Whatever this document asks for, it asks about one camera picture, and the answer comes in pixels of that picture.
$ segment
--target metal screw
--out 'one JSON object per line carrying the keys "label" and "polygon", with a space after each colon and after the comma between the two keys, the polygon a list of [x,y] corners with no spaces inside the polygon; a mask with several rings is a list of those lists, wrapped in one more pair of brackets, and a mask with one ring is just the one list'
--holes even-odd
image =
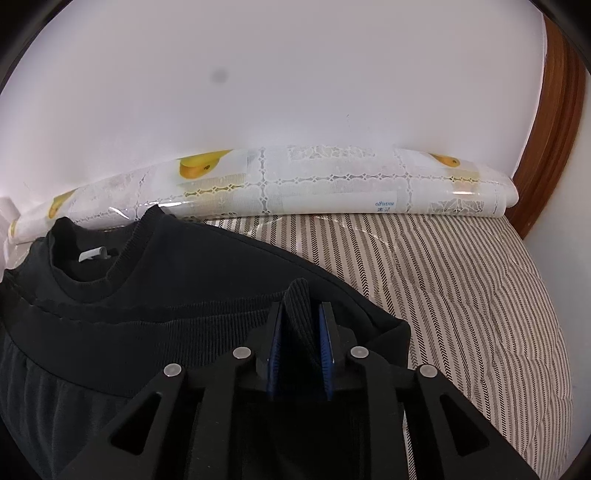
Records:
{"label": "metal screw", "polygon": [[234,358],[243,359],[250,357],[251,353],[251,350],[247,346],[239,346],[234,349],[232,355],[234,355]]}
{"label": "metal screw", "polygon": [[351,356],[355,358],[366,358],[369,355],[369,350],[367,350],[364,346],[354,346],[351,349]]}
{"label": "metal screw", "polygon": [[421,372],[422,376],[427,378],[433,378],[437,376],[437,368],[429,364],[422,365],[418,371]]}
{"label": "metal screw", "polygon": [[181,367],[179,364],[168,364],[166,367],[164,367],[164,375],[167,377],[176,377],[182,369],[183,367]]}

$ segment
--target wooden frame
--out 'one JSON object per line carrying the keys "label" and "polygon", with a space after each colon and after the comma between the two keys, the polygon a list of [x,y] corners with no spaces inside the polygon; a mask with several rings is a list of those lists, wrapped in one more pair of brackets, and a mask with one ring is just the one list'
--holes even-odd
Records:
{"label": "wooden frame", "polygon": [[547,53],[540,104],[513,182],[519,202],[506,216],[525,238],[548,203],[568,162],[583,111],[586,69],[547,17]]}

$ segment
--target plastic tablecloth roll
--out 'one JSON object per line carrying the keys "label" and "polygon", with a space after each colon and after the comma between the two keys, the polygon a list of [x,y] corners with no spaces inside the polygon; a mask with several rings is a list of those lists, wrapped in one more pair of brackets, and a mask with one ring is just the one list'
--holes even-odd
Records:
{"label": "plastic tablecloth roll", "polygon": [[518,194],[505,175],[454,157],[393,148],[264,147],[184,157],[74,189],[10,224],[12,244],[69,217],[114,228],[160,205],[179,218],[292,213],[500,217]]}

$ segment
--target white wall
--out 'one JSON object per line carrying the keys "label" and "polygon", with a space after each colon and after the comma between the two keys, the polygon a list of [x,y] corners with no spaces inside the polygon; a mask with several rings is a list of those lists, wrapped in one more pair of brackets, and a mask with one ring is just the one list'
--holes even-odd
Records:
{"label": "white wall", "polygon": [[543,35],[528,0],[74,0],[0,95],[0,196],[26,210],[265,144],[397,144],[511,174]]}
{"label": "white wall", "polygon": [[591,434],[591,76],[574,150],[525,239],[556,309],[573,381],[571,457]]}

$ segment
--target striped mattress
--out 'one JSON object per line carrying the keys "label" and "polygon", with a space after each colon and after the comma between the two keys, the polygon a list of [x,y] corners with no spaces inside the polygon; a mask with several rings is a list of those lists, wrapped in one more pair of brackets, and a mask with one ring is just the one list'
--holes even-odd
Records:
{"label": "striped mattress", "polygon": [[[341,214],[208,223],[289,250],[407,320],[409,367],[436,365],[542,480],[559,475],[571,428],[566,347],[542,279],[506,218]],[[410,451],[408,464],[414,479]]]}

